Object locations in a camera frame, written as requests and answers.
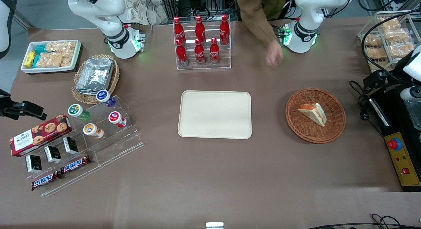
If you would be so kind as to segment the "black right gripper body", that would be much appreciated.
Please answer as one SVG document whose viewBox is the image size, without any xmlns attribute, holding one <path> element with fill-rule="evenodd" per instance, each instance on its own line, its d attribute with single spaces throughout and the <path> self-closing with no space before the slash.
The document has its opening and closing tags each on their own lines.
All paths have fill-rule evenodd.
<svg viewBox="0 0 421 229">
<path fill-rule="evenodd" d="M 0 90 L 0 116 L 4 117 L 4 111 L 12 107 L 12 99 L 10 94 L 3 89 Z"/>
</svg>

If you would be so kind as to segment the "person's bare hand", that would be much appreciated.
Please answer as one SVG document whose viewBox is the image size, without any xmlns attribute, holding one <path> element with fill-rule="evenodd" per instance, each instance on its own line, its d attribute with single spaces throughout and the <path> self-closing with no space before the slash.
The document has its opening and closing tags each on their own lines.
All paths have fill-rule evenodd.
<svg viewBox="0 0 421 229">
<path fill-rule="evenodd" d="M 266 64 L 270 67 L 278 66 L 283 61 L 283 50 L 277 41 L 267 46 Z"/>
</svg>

